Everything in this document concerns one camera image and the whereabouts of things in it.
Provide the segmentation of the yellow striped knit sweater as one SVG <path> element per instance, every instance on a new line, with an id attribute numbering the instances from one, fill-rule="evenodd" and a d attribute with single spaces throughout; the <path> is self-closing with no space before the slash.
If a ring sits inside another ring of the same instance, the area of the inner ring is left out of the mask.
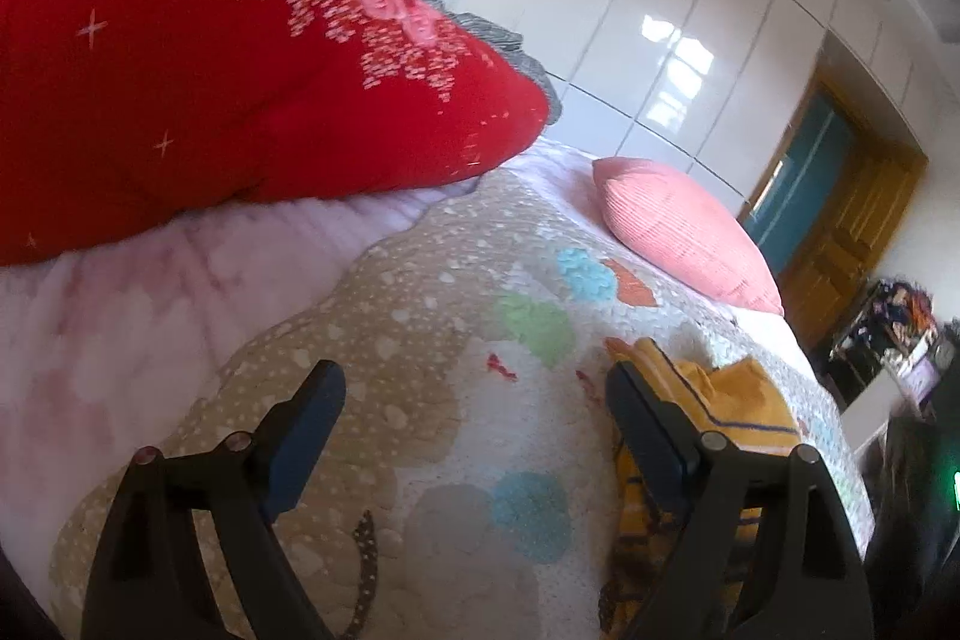
<path id="1" fill-rule="evenodd" d="M 652 603 L 683 635 L 718 637 L 737 615 L 763 496 L 782 481 L 800 425 L 753 357 L 706 369 L 649 338 L 605 347 L 620 512 L 601 635 L 625 638 Z"/>

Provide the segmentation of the white tv cabinet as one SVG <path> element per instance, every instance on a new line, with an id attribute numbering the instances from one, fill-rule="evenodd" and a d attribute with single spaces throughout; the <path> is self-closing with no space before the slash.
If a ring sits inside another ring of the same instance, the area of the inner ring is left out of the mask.
<path id="1" fill-rule="evenodd" d="M 885 437 L 890 417 L 905 411 L 918 413 L 939 380 L 939 370 L 928 356 L 921 357 L 908 370 L 895 369 L 890 362 L 880 364 L 866 390 L 841 413 L 844 438 L 857 463 L 877 440 Z"/>

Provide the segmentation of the pale pink bed sheet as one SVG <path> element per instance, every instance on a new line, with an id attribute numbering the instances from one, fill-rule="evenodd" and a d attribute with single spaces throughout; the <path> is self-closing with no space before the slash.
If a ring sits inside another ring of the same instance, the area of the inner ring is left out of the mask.
<path id="1" fill-rule="evenodd" d="M 2 275 L 2 546 L 44 608 L 73 611 L 53 546 L 133 450 L 164 440 L 244 344 L 327 298 L 443 191 L 224 208 Z"/>

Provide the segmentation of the small desk clock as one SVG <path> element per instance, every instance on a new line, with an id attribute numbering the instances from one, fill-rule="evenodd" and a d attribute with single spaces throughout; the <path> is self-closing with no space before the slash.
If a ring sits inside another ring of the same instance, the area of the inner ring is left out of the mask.
<path id="1" fill-rule="evenodd" d="M 940 335 L 935 338 L 931 347 L 931 362 L 935 372 L 946 375 L 957 356 L 957 342 L 949 335 Z"/>

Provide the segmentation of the cluttered dark shelf rack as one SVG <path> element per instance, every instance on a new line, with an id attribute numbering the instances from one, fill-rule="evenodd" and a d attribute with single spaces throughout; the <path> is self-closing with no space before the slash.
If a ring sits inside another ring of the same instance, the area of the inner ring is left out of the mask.
<path id="1" fill-rule="evenodd" d="M 901 386 L 939 336 L 931 294 L 903 280 L 875 281 L 830 341 L 825 377 L 848 408 L 887 370 Z"/>

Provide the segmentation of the patterned quilted bedspread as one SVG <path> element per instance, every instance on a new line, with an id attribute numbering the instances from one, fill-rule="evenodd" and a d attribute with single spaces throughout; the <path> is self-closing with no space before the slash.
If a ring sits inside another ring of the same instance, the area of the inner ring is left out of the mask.
<path id="1" fill-rule="evenodd" d="M 605 403 L 617 360 L 740 447 L 822 453 L 874 531 L 833 398 L 731 317 L 517 175 L 428 209 L 324 302 L 251 339 L 166 440 L 215 447 L 316 362 L 345 403 L 275 525 L 337 638 L 619 638 L 674 548 Z"/>

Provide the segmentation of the pink pillow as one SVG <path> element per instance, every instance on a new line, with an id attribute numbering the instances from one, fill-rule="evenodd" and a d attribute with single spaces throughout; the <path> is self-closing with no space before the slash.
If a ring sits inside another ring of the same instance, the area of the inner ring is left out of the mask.
<path id="1" fill-rule="evenodd" d="M 608 230 L 635 255 L 705 298 L 784 312 L 760 249 L 690 175 L 651 159 L 602 158 L 592 180 Z"/>

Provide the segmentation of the brown wooden door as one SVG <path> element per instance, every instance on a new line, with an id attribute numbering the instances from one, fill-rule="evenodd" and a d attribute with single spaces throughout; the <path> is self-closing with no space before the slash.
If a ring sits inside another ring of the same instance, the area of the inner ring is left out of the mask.
<path id="1" fill-rule="evenodd" d="M 740 222 L 805 351 L 828 341 L 884 257 L 928 167 L 872 78 L 820 65 Z"/>

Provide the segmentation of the red floral quilt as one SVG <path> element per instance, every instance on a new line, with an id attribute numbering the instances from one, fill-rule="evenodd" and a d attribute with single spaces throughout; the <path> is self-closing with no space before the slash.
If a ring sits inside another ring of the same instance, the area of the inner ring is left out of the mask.
<path id="1" fill-rule="evenodd" d="M 2 259 L 221 203 L 452 184 L 548 117 L 427 0 L 2 0 Z"/>

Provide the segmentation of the white glossy wardrobe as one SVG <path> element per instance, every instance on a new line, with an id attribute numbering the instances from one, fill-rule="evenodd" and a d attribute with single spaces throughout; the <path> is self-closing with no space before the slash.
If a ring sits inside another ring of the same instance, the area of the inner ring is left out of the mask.
<path id="1" fill-rule="evenodd" d="M 934 81 L 869 0 L 457 0 L 516 31 L 562 98 L 551 135 L 685 170 L 731 211 L 760 186 L 817 67 L 862 68 L 926 143 Z"/>

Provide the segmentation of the grey checked cloth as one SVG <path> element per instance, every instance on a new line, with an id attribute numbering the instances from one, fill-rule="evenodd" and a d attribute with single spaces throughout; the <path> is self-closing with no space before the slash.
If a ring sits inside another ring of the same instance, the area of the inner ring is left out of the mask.
<path id="1" fill-rule="evenodd" d="M 540 64 L 537 58 L 532 57 L 524 50 L 524 39 L 519 32 L 493 23 L 483 16 L 473 13 L 459 13 L 446 7 L 443 0 L 423 0 L 430 7 L 445 14 L 453 23 L 460 26 L 464 31 L 475 35 L 477 39 L 485 42 L 493 50 L 496 50 L 508 64 L 514 68 L 517 73 L 521 73 L 529 78 L 532 83 L 539 86 L 540 91 L 544 93 L 548 104 L 548 115 L 545 124 L 553 125 L 560 120 L 563 113 L 562 101 L 556 94 L 556 89 L 548 78 L 547 70 Z"/>

